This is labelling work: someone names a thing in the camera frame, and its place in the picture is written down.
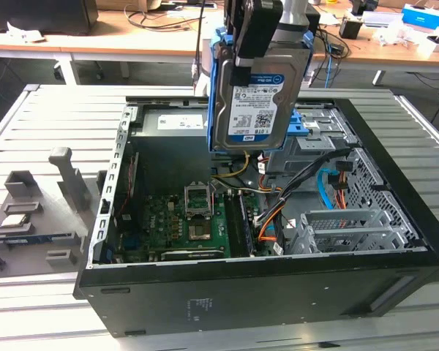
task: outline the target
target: slotted aluminum table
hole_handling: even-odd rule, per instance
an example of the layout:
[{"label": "slotted aluminum table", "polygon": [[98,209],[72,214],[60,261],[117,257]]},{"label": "slotted aluminum table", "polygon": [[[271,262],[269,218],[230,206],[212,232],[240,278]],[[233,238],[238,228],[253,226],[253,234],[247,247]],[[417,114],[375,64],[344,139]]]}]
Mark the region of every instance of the slotted aluminum table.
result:
[{"label": "slotted aluminum table", "polygon": [[[74,167],[95,176],[108,166],[125,97],[185,96],[187,87],[27,86],[0,123],[0,205],[11,170],[58,179],[54,146],[73,150]],[[300,97],[348,98],[439,219],[439,134],[388,90],[304,89]],[[0,280],[0,350],[439,350],[439,283],[386,316],[270,328],[113,339],[85,301],[72,297],[76,273]]]}]

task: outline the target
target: blue plastic latch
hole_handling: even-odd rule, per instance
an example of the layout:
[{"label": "blue plastic latch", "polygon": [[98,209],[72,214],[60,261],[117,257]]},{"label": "blue plastic latch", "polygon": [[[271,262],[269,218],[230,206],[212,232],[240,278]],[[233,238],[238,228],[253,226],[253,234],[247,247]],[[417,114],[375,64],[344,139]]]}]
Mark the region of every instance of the blue plastic latch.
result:
[{"label": "blue plastic latch", "polygon": [[291,115],[287,134],[297,137],[306,137],[309,135],[309,130],[302,126],[301,115],[296,110],[293,110],[293,115]]}]

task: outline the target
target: white label sticker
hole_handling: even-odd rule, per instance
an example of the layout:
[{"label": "white label sticker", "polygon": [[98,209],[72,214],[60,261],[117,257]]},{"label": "white label sticker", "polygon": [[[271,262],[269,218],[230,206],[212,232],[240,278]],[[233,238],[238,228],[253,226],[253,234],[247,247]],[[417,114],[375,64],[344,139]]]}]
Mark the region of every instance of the white label sticker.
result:
[{"label": "white label sticker", "polygon": [[203,129],[202,115],[161,115],[158,129]]},{"label": "white label sticker", "polygon": [[283,248],[280,245],[278,245],[276,241],[275,244],[273,244],[273,251],[275,251],[279,256],[283,255]]},{"label": "white label sticker", "polygon": [[302,125],[306,129],[313,129],[313,128],[318,128],[319,127],[318,123],[314,122],[314,121],[313,122],[304,122]]},{"label": "white label sticker", "polygon": [[265,174],[265,164],[263,162],[258,163],[258,172],[260,174]]},{"label": "white label sticker", "polygon": [[282,90],[282,75],[252,75],[249,86],[234,86],[228,127],[229,135],[243,136],[238,141],[257,140],[269,135],[277,114],[273,97]]},{"label": "white label sticker", "polygon": [[296,219],[292,218],[288,221],[288,223],[286,224],[286,229],[290,229],[290,228],[296,228]]},{"label": "white label sticker", "polygon": [[12,240],[6,240],[6,244],[27,244],[28,241],[26,239],[12,239]]}]

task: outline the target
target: yellow wire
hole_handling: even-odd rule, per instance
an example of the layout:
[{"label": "yellow wire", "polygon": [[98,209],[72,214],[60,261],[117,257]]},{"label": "yellow wire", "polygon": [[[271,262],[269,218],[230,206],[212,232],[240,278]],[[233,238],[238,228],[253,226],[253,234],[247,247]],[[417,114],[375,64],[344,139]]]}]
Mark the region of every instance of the yellow wire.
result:
[{"label": "yellow wire", "polygon": [[242,169],[237,170],[236,172],[232,172],[232,173],[212,175],[211,177],[212,178],[230,178],[230,177],[238,176],[239,174],[243,173],[247,169],[247,166],[249,165],[249,154],[247,153],[247,151],[244,151],[244,155],[246,157],[246,162],[244,163],[244,166]]}]

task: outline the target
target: computer case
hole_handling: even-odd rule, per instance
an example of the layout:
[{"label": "computer case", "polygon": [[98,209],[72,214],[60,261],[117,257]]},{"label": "computer case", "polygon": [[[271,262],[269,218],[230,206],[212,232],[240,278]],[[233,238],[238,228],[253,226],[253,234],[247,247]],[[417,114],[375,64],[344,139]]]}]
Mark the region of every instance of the computer case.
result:
[{"label": "computer case", "polygon": [[[269,249],[259,246],[252,216],[274,200],[250,205],[262,195],[226,191],[211,181],[215,170],[223,174],[220,168],[231,163],[206,150],[206,106],[204,98],[131,98],[122,113],[74,294],[88,300],[112,336],[377,317],[439,280],[439,221],[349,100],[299,100],[301,127],[313,133],[296,136],[297,127],[290,126],[283,148],[263,155],[268,164],[258,183],[278,189],[326,150],[351,149],[326,166],[347,170],[345,209],[327,209],[318,176],[307,179],[283,212],[296,219],[285,235],[290,237],[277,248],[275,222],[277,241]],[[243,182],[257,189],[255,167],[249,166]],[[187,199],[201,184],[214,206],[211,232],[169,212],[183,208],[184,186]],[[192,246],[198,241],[186,237],[196,240],[200,232],[211,240]],[[175,255],[184,256],[166,259]]]},{"label": "computer case", "polygon": [[95,0],[0,0],[0,31],[7,22],[43,34],[88,34],[97,20]]}]

